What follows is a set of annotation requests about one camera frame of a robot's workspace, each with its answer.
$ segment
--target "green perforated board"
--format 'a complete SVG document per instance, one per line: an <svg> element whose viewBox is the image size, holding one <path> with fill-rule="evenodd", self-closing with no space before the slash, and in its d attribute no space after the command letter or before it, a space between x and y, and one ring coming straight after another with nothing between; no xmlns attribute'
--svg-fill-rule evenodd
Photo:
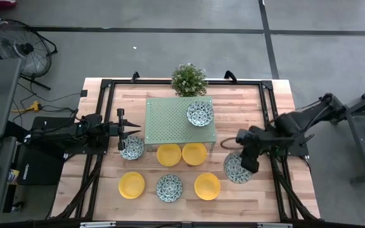
<svg viewBox="0 0 365 228"><path fill-rule="evenodd" d="M187 119L188 106L195 101L212 104L212 97L148 98L146 100L145 144L214 143L215 119L197 127Z"/></svg>

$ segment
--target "desk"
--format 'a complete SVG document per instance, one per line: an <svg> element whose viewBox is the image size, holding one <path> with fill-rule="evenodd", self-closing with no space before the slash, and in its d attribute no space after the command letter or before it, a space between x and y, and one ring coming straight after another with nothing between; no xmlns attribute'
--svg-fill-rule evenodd
<svg viewBox="0 0 365 228"><path fill-rule="evenodd" d="M100 84L101 78L86 78L83 89L88 90L88 96L80 99L79 116L95 112ZM278 113L293 111L294 103L289 82L273 80L272 84ZM106 108L107 94L108 91L104 97L102 115ZM138 161L126 161L117 150L118 140L110 139L99 179L94 220L198 222L279 220L271 165L266 156L259 158L259 172L245 184L230 182L223 172L223 161L229 151L221 148L220 141L236 136L240 128L264 125L259 90L249 85L210 85L207 95L212 96L214 102L217 144L205 162L197 167L188 167L184 160L181 160L176 166L167 168L159 164L155 152L145 152ZM142 132L136 135L144 137L146 98L172 96L175 95L170 85L117 85L110 120L116 122L116 109L124 108L125 118L142 126ZM85 159L85 155L76 155L65 163L51 216L62 212L79 190ZM294 191L312 214L319 217L314 187L307 165L303 160L293 157L289 157L288 165ZM143 194L132 200L124 199L118 192L120 177L131 171L142 174L146 183ZM221 193L216 200L203 201L195 194L194 181L203 172L212 172L221 180ZM182 180L182 196L176 202L164 203L156 195L157 180L165 174L175 174ZM288 197L285 192L283 198L289 215ZM89 193L86 194L85 205L88 199Z"/></svg>

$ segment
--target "electric fan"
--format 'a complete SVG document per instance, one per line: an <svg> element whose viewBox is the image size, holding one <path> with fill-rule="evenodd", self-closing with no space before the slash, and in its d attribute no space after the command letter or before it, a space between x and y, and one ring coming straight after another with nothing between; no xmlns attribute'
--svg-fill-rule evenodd
<svg viewBox="0 0 365 228"><path fill-rule="evenodd" d="M54 46L53 52L46 41ZM35 78L42 77L49 71L51 56L55 53L56 45L32 27L16 20L0 20L0 59L20 58L21 78L50 90L36 82Z"/></svg>

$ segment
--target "gray floor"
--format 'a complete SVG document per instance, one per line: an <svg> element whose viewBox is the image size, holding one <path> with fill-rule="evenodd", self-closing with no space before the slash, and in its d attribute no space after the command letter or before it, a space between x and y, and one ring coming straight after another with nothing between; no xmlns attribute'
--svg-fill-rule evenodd
<svg viewBox="0 0 365 228"><path fill-rule="evenodd" d="M17 9L0 16L43 26L262 29L257 0L18 2ZM271 29L365 30L365 0L265 0L265 5ZM263 35L42 34L59 49L50 72L40 79L52 91L34 87L50 99L80 91L85 77L130 77L134 71L142 77L168 77L175 66L187 62L205 68L209 77L221 77L231 70L242 79L271 79ZM274 35L272 44L279 76L290 80L296 106L311 103L325 92L351 103L365 92L365 37ZM15 100L26 96L28 93L19 89ZM78 100L71 97L54 105L75 108ZM23 126L29 128L34 116L26 114ZM308 147L322 218L365 225L365 184L349 184L350 178L364 174L349 127L322 123L310 133L316 135ZM26 198L36 198L41 189L27 191ZM54 195L54 189L43 191ZM28 208L26 218L45 217L50 205Z"/></svg>

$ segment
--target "green plant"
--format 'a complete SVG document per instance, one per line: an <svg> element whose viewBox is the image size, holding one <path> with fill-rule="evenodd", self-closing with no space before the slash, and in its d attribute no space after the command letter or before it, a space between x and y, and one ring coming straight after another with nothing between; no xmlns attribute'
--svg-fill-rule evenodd
<svg viewBox="0 0 365 228"><path fill-rule="evenodd" d="M179 65L172 73L171 87L178 96L204 96L208 86L205 78L205 71L191 63Z"/></svg>

